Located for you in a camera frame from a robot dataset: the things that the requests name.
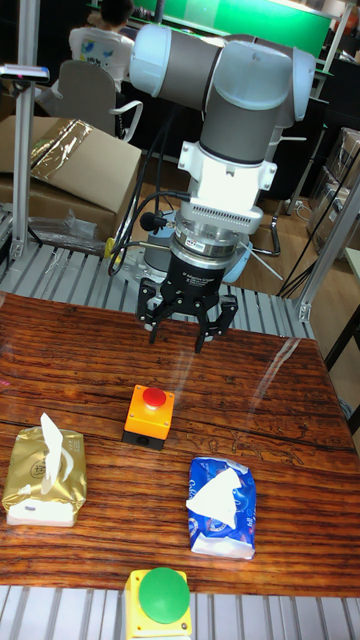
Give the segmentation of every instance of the white tissue paper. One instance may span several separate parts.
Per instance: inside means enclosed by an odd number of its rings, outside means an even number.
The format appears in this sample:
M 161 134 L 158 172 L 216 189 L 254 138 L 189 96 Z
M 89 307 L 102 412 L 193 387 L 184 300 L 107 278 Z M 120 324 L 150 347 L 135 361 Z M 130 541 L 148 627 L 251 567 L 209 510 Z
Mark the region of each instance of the white tissue paper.
M 233 490 L 240 487 L 238 476 L 229 467 L 207 482 L 194 498 L 187 500 L 186 506 L 199 516 L 219 520 L 235 529 L 236 504 Z
M 55 484 L 55 480 L 60 470 L 63 436 L 55 422 L 53 422 L 46 413 L 42 414 L 40 422 L 45 444 L 49 450 L 49 453 L 45 458 L 45 476 L 41 483 L 41 493 L 45 496 L 49 493 L 53 484 Z

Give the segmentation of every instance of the green push button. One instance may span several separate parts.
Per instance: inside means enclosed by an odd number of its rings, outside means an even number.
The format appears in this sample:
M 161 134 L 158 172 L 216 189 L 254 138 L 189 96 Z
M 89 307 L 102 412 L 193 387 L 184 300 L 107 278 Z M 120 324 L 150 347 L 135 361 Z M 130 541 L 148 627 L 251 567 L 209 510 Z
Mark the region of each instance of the green push button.
M 139 588 L 140 605 L 144 613 L 160 624 L 171 624 L 187 611 L 190 591 L 184 578 L 173 569 L 153 569 L 146 574 Z

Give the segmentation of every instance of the table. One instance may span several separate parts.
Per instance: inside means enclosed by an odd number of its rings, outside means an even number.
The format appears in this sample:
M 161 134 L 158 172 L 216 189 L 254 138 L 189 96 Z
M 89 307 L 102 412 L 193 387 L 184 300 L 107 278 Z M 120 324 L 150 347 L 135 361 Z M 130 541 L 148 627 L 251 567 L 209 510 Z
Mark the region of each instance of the table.
M 11 528 L 2 513 L 1 584 L 121 589 L 131 570 L 165 565 L 196 592 L 359 595 L 360 461 L 315 341 L 231 330 L 196 355 L 196 325 L 166 322 L 150 346 L 130 314 L 2 302 L 1 487 L 16 434 L 45 410 L 84 434 L 88 499 L 73 529 Z M 161 452 L 121 442 L 136 383 L 175 391 Z M 251 562 L 189 550 L 188 470 L 201 455 L 251 468 Z

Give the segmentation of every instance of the tissue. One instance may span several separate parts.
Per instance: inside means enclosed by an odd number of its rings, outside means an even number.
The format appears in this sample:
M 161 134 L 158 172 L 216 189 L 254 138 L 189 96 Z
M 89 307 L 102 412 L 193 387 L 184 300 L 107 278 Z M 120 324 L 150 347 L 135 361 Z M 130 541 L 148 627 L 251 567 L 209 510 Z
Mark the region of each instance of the tissue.
M 86 500 L 84 440 L 58 429 L 44 413 L 41 427 L 16 437 L 2 499 L 10 525 L 71 527 Z
M 194 553 L 251 560 L 256 489 L 247 467 L 223 458 L 195 458 L 186 506 Z

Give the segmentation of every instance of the person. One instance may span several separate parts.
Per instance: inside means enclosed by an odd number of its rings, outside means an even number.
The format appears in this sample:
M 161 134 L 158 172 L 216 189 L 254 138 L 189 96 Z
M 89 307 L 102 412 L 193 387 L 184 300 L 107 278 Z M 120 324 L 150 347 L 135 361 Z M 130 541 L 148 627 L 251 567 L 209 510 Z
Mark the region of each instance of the person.
M 121 93 L 129 73 L 133 40 L 119 33 L 134 11 L 132 0 L 103 0 L 100 15 L 91 14 L 90 26 L 72 29 L 69 44 L 73 60 L 96 64 L 109 73 Z

